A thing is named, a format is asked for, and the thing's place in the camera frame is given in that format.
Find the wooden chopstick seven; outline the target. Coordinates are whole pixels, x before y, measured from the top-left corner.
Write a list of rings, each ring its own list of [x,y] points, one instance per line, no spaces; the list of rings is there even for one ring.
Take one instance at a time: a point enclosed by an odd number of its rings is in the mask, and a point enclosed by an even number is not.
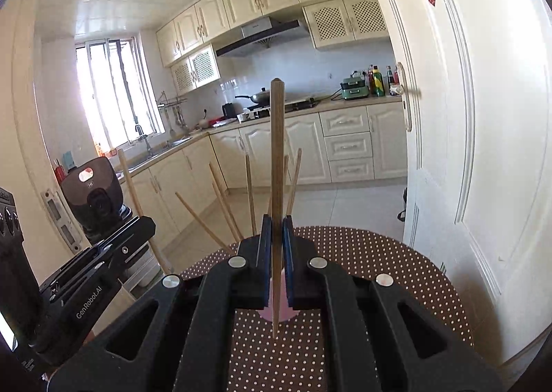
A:
[[[141,203],[139,201],[138,193],[137,193],[137,190],[135,188],[132,176],[130,174],[130,170],[129,170],[128,163],[127,163],[127,160],[126,160],[125,152],[122,149],[118,149],[117,150],[117,156],[120,160],[120,164],[121,164],[121,167],[122,167],[122,173],[124,174],[124,177],[125,177],[125,182],[128,184],[127,188],[129,190],[130,196],[132,198],[134,208],[136,209],[136,212],[138,213],[138,216],[142,217],[144,215],[144,212],[143,212]],[[172,265],[169,263],[168,259],[165,257],[163,252],[158,247],[158,244],[157,244],[155,238],[151,237],[148,240],[148,243],[149,243],[149,246],[151,247],[152,252],[154,253],[154,256],[155,256],[158,264],[161,267],[161,270],[164,272],[164,274],[168,275],[170,273],[173,273],[174,268],[172,267]]]

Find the wooden chopstick one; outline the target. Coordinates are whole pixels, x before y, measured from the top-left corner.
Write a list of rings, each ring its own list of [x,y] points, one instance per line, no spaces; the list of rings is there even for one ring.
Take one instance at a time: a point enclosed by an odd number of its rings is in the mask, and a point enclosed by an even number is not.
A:
[[[206,234],[210,236],[210,238],[218,244],[223,250],[225,250],[229,255],[234,255],[235,252],[227,245],[225,244],[221,238],[219,238],[212,230],[211,228],[205,223],[205,221],[195,212],[195,210],[184,200],[184,198],[180,195],[179,192],[175,192],[176,198],[180,201],[181,205],[184,206],[184,208],[188,211],[189,214],[192,215],[193,219],[199,223],[200,227],[205,230]]]

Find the wooden chopstick eight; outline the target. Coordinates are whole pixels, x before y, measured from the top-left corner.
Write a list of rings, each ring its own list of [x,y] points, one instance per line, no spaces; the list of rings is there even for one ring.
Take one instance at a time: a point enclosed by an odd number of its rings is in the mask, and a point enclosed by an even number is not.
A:
[[[248,154],[245,155],[245,169],[246,169],[246,189],[247,189],[247,195],[248,195],[251,229],[252,229],[252,235],[255,236],[257,234],[256,217],[255,217],[255,198],[254,198],[254,189],[253,189],[253,182],[252,182],[251,160]]]

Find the wooden chopstick three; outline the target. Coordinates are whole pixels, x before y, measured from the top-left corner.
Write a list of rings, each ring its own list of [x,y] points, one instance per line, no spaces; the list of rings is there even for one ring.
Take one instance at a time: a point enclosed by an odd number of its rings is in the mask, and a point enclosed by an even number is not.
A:
[[[209,163],[209,171],[211,173],[211,177],[213,177],[213,182],[217,185],[221,195],[224,197],[223,198],[223,201],[224,201],[224,204],[226,206],[226,210],[229,212],[230,214],[230,217],[231,217],[231,221],[232,221],[232,224],[233,226],[235,227],[235,230],[238,232],[239,234],[239,238],[240,238],[240,242],[243,240],[243,235],[242,235],[242,232],[239,230],[239,226],[237,224],[237,221],[236,221],[236,218],[233,214],[233,211],[231,210],[230,208],[230,205],[226,199],[226,194],[225,194],[225,189],[223,188],[223,185],[217,175],[217,171],[216,169],[213,167],[213,164],[212,163]]]

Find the wooden chopstick five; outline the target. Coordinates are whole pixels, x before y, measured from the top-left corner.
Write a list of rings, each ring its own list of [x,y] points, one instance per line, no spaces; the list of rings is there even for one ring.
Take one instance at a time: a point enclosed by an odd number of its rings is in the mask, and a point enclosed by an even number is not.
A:
[[[227,223],[227,226],[234,238],[234,241],[235,243],[239,243],[240,242],[240,238],[239,238],[239,234],[238,232],[235,230],[235,227],[233,226],[232,224],[232,221],[231,221],[231,217],[230,217],[230,214],[229,212],[226,210],[226,206],[224,204],[224,201],[223,201],[223,196],[221,195],[217,185],[214,183],[214,182],[211,182],[211,186],[213,187],[213,191],[216,195],[216,198],[221,206],[221,209],[222,209],[222,213],[223,213],[223,216],[226,220],[226,223]]]

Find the wooden chopstick nine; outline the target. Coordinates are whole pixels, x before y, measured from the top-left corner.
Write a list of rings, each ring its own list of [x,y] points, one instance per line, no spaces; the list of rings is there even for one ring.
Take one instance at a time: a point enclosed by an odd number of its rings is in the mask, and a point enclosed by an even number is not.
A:
[[[289,164],[289,156],[288,154],[284,155],[284,173],[283,173],[283,195],[285,195],[286,192],[286,184],[287,184],[287,178],[288,178],[288,164]]]

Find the wooden chopstick six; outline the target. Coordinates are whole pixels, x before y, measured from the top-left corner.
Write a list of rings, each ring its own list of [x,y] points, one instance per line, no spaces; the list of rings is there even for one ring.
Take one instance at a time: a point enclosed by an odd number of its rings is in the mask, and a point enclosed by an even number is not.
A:
[[[295,164],[295,170],[292,177],[291,182],[291,188],[289,191],[288,201],[285,209],[285,215],[291,215],[293,213],[293,207],[295,203],[296,198],[296,192],[297,192],[297,183],[298,183],[298,177],[300,174],[300,166],[302,161],[302,148],[297,149],[297,157],[296,157],[296,164]]]

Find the wooden chopstick ten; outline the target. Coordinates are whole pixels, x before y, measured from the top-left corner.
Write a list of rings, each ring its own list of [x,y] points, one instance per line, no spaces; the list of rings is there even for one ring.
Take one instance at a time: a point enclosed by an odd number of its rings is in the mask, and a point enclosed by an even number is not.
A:
[[[283,173],[284,173],[284,82],[274,78],[270,84],[270,131],[271,131],[271,259],[273,285],[272,334],[276,339],[279,327],[279,297],[282,272],[282,227],[283,227]]]

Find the brown polka dot tablecloth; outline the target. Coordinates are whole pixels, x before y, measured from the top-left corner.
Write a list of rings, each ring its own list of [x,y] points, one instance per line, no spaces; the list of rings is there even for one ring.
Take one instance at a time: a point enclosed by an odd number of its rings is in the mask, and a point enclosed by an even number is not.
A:
[[[352,227],[298,227],[317,253],[348,274],[373,280],[388,274],[466,346],[473,345],[460,296],[426,256],[388,236]],[[336,391],[336,371],[323,341],[319,310],[299,311],[272,331],[271,312],[237,310],[220,391]]]

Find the pink cylindrical cup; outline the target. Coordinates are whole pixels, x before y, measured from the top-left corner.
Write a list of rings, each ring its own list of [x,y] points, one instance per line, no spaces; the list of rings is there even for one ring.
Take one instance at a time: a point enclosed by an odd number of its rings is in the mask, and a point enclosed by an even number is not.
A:
[[[299,315],[299,311],[294,310],[288,305],[287,295],[286,295],[286,282],[284,269],[281,272],[281,283],[280,289],[278,292],[279,297],[279,322],[289,321]],[[259,316],[265,319],[268,322],[273,321],[273,285],[272,282],[269,282],[269,299],[268,307],[263,308],[262,310],[257,311]]]

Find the chrome sink faucet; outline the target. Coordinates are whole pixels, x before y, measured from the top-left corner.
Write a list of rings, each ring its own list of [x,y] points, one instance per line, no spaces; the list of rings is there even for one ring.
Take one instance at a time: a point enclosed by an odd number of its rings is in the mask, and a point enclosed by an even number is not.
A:
[[[152,150],[151,145],[148,141],[148,135],[145,133],[140,124],[135,124],[135,131],[138,133],[138,141],[142,141],[145,144],[148,156],[153,156],[154,151]]]

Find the black electric kettle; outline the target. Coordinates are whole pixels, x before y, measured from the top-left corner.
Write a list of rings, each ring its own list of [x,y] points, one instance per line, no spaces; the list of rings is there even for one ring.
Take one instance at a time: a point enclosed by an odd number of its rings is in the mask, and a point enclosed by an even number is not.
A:
[[[234,119],[237,117],[235,106],[232,102],[228,102],[222,105],[222,112],[226,119]]]

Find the cream lower cabinets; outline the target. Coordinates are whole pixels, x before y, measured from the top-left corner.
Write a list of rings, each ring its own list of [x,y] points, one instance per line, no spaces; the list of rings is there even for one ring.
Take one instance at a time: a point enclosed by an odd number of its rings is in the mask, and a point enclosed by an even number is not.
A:
[[[227,190],[270,184],[270,124],[202,132],[130,170],[145,214],[162,248],[216,200],[213,182]],[[286,118],[288,177],[300,185],[384,180],[407,174],[402,105],[387,99],[359,105],[332,102]]]

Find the green yellow bottle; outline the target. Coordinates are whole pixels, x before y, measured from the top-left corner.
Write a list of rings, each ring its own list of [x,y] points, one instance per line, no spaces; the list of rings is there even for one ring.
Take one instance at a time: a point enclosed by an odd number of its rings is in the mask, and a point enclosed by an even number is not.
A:
[[[383,97],[385,95],[384,80],[381,71],[376,65],[373,66],[372,75],[376,96]]]

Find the dark sauce bottle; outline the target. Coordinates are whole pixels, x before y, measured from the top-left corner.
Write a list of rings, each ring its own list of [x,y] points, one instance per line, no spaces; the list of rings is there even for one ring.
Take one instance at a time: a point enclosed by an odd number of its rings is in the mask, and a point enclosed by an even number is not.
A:
[[[391,87],[394,85],[394,82],[395,82],[394,73],[393,73],[393,70],[391,69],[391,66],[386,67],[386,79],[387,79],[388,91],[390,92]]]

